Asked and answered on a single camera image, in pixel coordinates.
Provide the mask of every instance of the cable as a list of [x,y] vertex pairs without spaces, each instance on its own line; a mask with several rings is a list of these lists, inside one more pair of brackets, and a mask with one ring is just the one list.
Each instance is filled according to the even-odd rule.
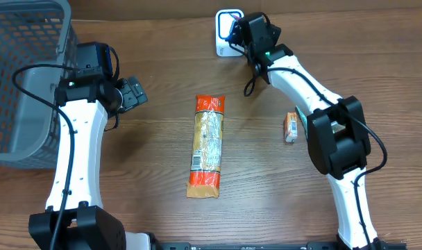
[[60,211],[58,213],[56,227],[55,227],[55,230],[54,230],[53,235],[52,235],[51,246],[50,246],[50,250],[54,250],[55,247],[56,247],[56,241],[57,241],[57,238],[58,238],[58,233],[60,231],[60,225],[61,225],[61,221],[62,221],[62,217],[63,217],[63,211],[65,210],[65,207],[66,207],[67,196],[69,194],[69,184],[71,182],[72,165],[74,164],[74,147],[75,147],[74,133],[75,132],[74,132],[74,127],[71,124],[71,120],[68,118],[68,116],[59,107],[57,107],[56,105],[44,100],[41,97],[38,97],[38,96],[30,93],[29,91],[25,90],[24,88],[22,88],[21,86],[18,85],[18,83],[16,81],[17,75],[22,73],[23,71],[26,71],[26,70],[32,69],[32,68],[36,68],[36,67],[52,67],[52,68],[59,68],[59,69],[66,69],[66,70],[74,70],[74,68],[62,66],[62,65],[37,64],[37,65],[29,65],[29,66],[19,68],[18,70],[16,70],[12,74],[12,83],[20,92],[23,92],[27,96],[34,98],[35,100],[37,100],[37,101],[43,103],[44,105],[52,108],[54,111],[56,111],[58,114],[60,114],[63,117],[63,119],[66,121],[67,128],[69,129],[69,137],[70,137],[69,148],[70,148],[70,150],[69,150],[69,162],[68,162],[68,166],[67,166],[65,188],[62,191],[63,198],[62,198],[62,201],[61,201],[61,207],[60,207]]
[[262,13],[262,16],[264,16],[265,17],[265,20],[267,21],[267,27],[268,26],[270,26],[271,25],[271,22],[269,21],[269,18],[268,18],[268,16],[267,16],[267,14],[265,14],[265,13],[263,13],[263,12],[261,12]]
[[246,55],[246,53],[245,53],[245,52],[243,52],[243,51],[241,51],[240,49],[238,49],[238,48],[234,47],[234,46],[231,44],[231,42],[228,42],[228,44],[230,45],[230,48],[231,48],[231,49],[234,49],[235,51],[237,51],[237,52],[241,53],[242,55],[244,55],[245,57],[247,57],[247,58],[248,58],[248,56]]
[[117,52],[115,52],[115,49],[112,48],[111,46],[109,46],[109,50],[111,50],[111,52],[114,54],[115,62],[116,62],[114,76],[112,77],[112,82],[115,85],[115,83],[119,80],[119,75],[120,75],[119,56],[117,55]]
[[[261,72],[255,76],[253,76],[253,78],[246,84],[245,89],[244,89],[244,95],[245,96],[249,96],[254,89],[254,83],[257,77],[261,76],[264,73],[267,72],[272,72],[272,71],[286,71],[286,72],[291,72],[292,74],[296,74],[298,76],[300,76],[311,88],[312,90],[321,98],[322,101],[325,101],[327,104],[329,104],[330,106],[335,106],[335,104],[333,102],[331,102],[330,100],[328,100],[314,85],[313,83],[302,73],[300,73],[299,71],[297,71],[296,69],[291,69],[291,68],[286,68],[286,67],[276,67],[276,68],[269,68],[267,70],[265,70],[264,72]],[[246,95],[246,89],[248,88],[248,86],[250,84],[253,84],[253,86],[251,87],[251,91],[248,93],[248,95]],[[354,118],[353,116],[351,116],[349,113],[347,113],[345,110],[343,109],[339,109],[341,112],[343,112],[343,114],[345,116],[347,116],[349,119],[353,120],[354,122],[356,122],[357,124],[359,124],[363,129],[365,129],[370,135],[371,137],[379,144],[379,147],[382,150],[382,162],[377,166],[374,167],[373,169],[369,169],[366,170],[365,172],[362,172],[361,174],[359,174],[355,181],[354,181],[354,186],[355,186],[355,198],[356,198],[356,206],[357,206],[357,212],[359,213],[359,218],[360,218],[360,224],[362,226],[362,229],[364,230],[364,234],[365,234],[365,238],[367,241],[367,245],[369,246],[369,249],[374,249],[373,245],[371,244],[370,241],[370,237],[369,234],[366,231],[366,225],[364,222],[364,217],[362,215],[362,209],[361,209],[361,205],[360,205],[360,200],[359,200],[359,191],[358,191],[358,187],[359,187],[359,180],[367,175],[367,174],[371,174],[373,172],[376,172],[380,169],[382,169],[385,164],[387,163],[387,149],[385,148],[384,143],[382,142],[382,140],[376,135],[376,133],[374,133],[367,125],[365,125],[364,123],[362,123],[361,121],[357,120],[356,118]]]
[[120,124],[120,116],[117,113],[117,114],[115,114],[115,124],[114,124],[114,126],[112,128],[105,129],[105,132],[108,132],[108,131],[111,131],[112,129],[118,128],[119,127],[119,124]]

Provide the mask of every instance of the small orange box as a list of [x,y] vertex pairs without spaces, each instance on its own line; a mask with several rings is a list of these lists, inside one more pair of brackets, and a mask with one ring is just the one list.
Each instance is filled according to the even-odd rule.
[[284,121],[284,138],[286,142],[294,143],[297,138],[297,114],[288,112]]

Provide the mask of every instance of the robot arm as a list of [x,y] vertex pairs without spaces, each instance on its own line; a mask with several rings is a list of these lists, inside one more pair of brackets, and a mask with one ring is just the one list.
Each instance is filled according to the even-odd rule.
[[289,48],[276,46],[281,30],[265,19],[266,23],[263,13],[236,19],[226,41],[245,47],[253,75],[284,92],[307,117],[308,152],[330,182],[340,243],[348,249],[362,249],[368,241],[377,240],[377,233],[371,223],[364,178],[358,182],[357,196],[366,233],[356,206],[354,182],[366,171],[370,154],[368,133],[351,121],[353,117],[365,124],[360,102],[355,97],[342,99],[317,82]]
[[[99,188],[101,142],[107,119],[115,116],[118,125],[119,114],[148,99],[135,77],[118,80],[119,61],[113,48],[96,42],[77,47],[78,69],[72,70],[69,78],[61,79],[56,89],[56,104],[73,128],[74,151],[71,153],[69,147],[69,126],[60,116],[53,187],[46,212],[29,217],[29,233],[41,249],[49,249],[50,245],[52,249],[125,249],[126,245],[149,249],[148,235],[126,233],[123,224],[102,209]],[[110,50],[117,59],[114,76]],[[74,161],[68,173],[71,154]],[[68,174],[69,191],[65,192]],[[77,226],[69,227],[74,220]]]
[[[316,81],[301,66],[296,56],[284,56],[274,61],[270,69],[286,67],[295,69],[304,74],[313,85],[323,93],[332,103],[337,103],[341,97],[338,94],[327,90]],[[311,115],[315,110],[325,110],[330,107],[322,101],[313,89],[298,75],[286,71],[268,72],[268,79],[272,86],[286,94],[301,109],[305,116]],[[365,247],[367,241],[364,230],[360,225],[360,218],[356,207],[354,181],[356,177],[365,172],[365,168],[355,168],[344,174],[342,179],[336,179],[330,174],[327,175],[335,198],[337,216],[339,219],[339,237],[349,249]],[[369,208],[366,200],[365,178],[359,181],[359,199],[362,208],[362,215],[366,224],[367,233],[371,241],[377,238],[377,233],[371,223]]]

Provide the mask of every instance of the barcode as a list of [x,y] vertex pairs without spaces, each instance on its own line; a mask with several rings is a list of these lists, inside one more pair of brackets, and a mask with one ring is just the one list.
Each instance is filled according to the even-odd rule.
[[193,155],[192,156],[192,166],[191,166],[191,169],[192,170],[200,170],[201,169],[200,168],[200,164],[201,164],[201,156],[200,155],[198,155],[198,156]]
[[296,121],[292,121],[292,130],[293,131],[297,130]]
[[297,135],[297,125],[296,125],[296,121],[292,121],[292,135]]

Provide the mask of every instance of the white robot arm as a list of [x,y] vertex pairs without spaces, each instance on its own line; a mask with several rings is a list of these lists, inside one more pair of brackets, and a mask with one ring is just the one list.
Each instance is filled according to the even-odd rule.
[[[61,110],[70,118],[75,134],[74,164],[65,209],[78,207],[81,201],[91,206],[103,207],[100,197],[100,152],[101,141],[108,114],[99,101],[88,103],[86,100],[69,101]],[[61,190],[65,187],[69,159],[69,129],[66,121],[60,118],[60,146],[56,175],[46,209],[53,207],[59,211],[62,202]]]
[[[338,94],[327,90],[308,74],[301,66],[296,56],[284,56],[275,60],[274,63],[269,66],[270,69],[278,67],[295,69],[304,74],[332,103],[337,103],[337,100],[341,99]],[[315,110],[325,110],[330,107],[329,104],[321,100],[320,96],[317,95],[300,76],[293,74],[292,72],[280,70],[271,71],[268,72],[268,79],[271,85],[284,92],[284,94],[301,109],[306,117],[311,115]],[[339,219],[339,237],[349,249],[361,249],[367,245],[364,230],[360,225],[360,219],[356,208],[353,185],[357,176],[362,172],[365,172],[365,169],[356,168],[344,174],[342,180],[338,180],[329,174],[327,175],[333,191],[333,197],[335,198],[337,217]],[[377,238],[377,233],[371,224],[368,203],[366,200],[365,177],[359,180],[358,191],[367,233],[370,240],[373,241]]]

